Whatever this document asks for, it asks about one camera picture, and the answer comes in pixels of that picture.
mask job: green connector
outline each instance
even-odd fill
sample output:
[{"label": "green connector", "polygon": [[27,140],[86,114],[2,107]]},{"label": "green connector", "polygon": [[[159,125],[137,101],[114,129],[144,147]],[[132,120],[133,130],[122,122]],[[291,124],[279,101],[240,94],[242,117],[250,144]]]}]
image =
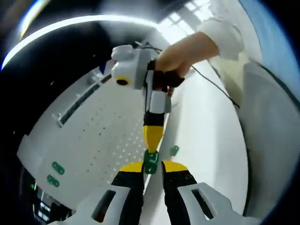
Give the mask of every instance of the green connector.
[{"label": "green connector", "polygon": [[145,151],[144,155],[144,170],[146,174],[155,174],[158,169],[159,153],[149,153]]},{"label": "green connector", "polygon": [[50,174],[47,176],[47,181],[50,185],[55,186],[56,188],[58,188],[60,186],[60,182],[58,180],[56,180],[53,176],[51,176]]},{"label": "green connector", "polygon": [[52,168],[59,174],[63,175],[65,173],[65,169],[59,165],[57,162],[52,163]]},{"label": "green connector", "polygon": [[170,155],[176,156],[178,151],[179,151],[179,147],[177,145],[175,145],[173,148],[170,149]]}]

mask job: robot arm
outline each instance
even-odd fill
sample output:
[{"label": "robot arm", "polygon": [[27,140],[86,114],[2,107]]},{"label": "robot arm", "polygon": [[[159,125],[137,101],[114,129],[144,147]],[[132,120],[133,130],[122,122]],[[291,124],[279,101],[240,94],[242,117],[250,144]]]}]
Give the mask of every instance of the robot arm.
[{"label": "robot arm", "polygon": [[145,49],[134,49],[122,45],[112,50],[112,59],[117,63],[112,68],[112,77],[121,86],[142,90],[144,97],[143,136],[147,146],[144,166],[147,174],[157,171],[159,142],[164,132],[165,113],[171,112],[171,99],[167,96],[168,87],[178,87],[184,78],[175,72],[155,70],[155,60]]},{"label": "robot arm", "polygon": [[[207,184],[197,184],[184,165],[163,161],[162,166],[165,204],[172,225],[260,223],[233,211],[230,200]],[[139,225],[143,189],[143,163],[131,163],[120,169],[111,185],[83,199],[74,215],[51,225]]]}]

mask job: light strip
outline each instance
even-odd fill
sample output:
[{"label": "light strip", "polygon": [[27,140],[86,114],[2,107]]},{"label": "light strip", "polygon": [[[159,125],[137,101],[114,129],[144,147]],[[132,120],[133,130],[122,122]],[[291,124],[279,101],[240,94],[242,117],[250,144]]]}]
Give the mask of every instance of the light strip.
[{"label": "light strip", "polygon": [[71,19],[66,19],[60,22],[53,23],[48,25],[32,34],[28,37],[24,38],[21,42],[19,42],[13,49],[6,55],[1,69],[3,69],[8,62],[19,52],[21,51],[26,45],[31,43],[32,41],[38,39],[39,37],[57,30],[62,27],[66,27],[69,25],[77,24],[77,23],[85,23],[85,22],[93,22],[93,21],[113,21],[113,22],[126,22],[126,23],[135,23],[144,26],[149,26],[158,29],[158,25],[154,22],[150,22],[147,20],[124,16],[124,15],[87,15],[87,16],[80,16]]},{"label": "light strip", "polygon": [[26,30],[32,23],[32,21],[37,17],[37,15],[42,11],[42,9],[49,3],[50,0],[37,0],[31,8],[26,13],[20,26],[20,39],[25,34]]}]

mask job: black slot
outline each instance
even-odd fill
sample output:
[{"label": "black slot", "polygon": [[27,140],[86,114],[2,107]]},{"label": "black slot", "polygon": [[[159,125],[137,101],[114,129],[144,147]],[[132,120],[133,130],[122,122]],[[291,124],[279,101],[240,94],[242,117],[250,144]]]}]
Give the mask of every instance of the black slot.
[{"label": "black slot", "polygon": [[201,207],[203,213],[207,216],[207,218],[210,220],[213,219],[214,217],[210,211],[210,208],[208,207],[205,200],[200,195],[199,190],[197,190],[197,189],[192,190],[192,193],[195,196],[195,198],[197,199],[197,201],[199,202],[200,207]]},{"label": "black slot", "polygon": [[95,211],[92,214],[92,218],[94,220],[96,220],[99,223],[102,223],[104,221],[104,217],[106,215],[107,209],[115,195],[116,195],[115,191],[108,190],[105,192],[104,196],[101,198]]}]

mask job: ceiling light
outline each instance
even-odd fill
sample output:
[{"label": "ceiling light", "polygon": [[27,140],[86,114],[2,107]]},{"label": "ceiling light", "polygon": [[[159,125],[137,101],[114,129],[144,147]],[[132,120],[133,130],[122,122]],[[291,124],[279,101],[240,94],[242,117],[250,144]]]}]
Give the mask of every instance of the ceiling light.
[{"label": "ceiling light", "polygon": [[6,55],[1,69],[3,69],[8,64],[8,62],[19,51],[21,51],[26,45],[28,45],[32,41],[38,39],[39,37],[51,32],[51,31],[62,28],[62,27],[66,27],[66,26],[78,24],[78,23],[92,22],[92,21],[126,22],[126,23],[135,23],[135,24],[140,24],[140,25],[144,25],[144,26],[149,26],[149,27],[153,27],[156,29],[158,28],[158,25],[154,22],[135,18],[135,17],[124,16],[124,15],[87,15],[87,16],[80,16],[80,17],[63,20],[63,21],[48,25],[48,26],[30,34],[28,37],[24,38],[15,47],[13,47],[13,49],[10,50],[10,52]]}]

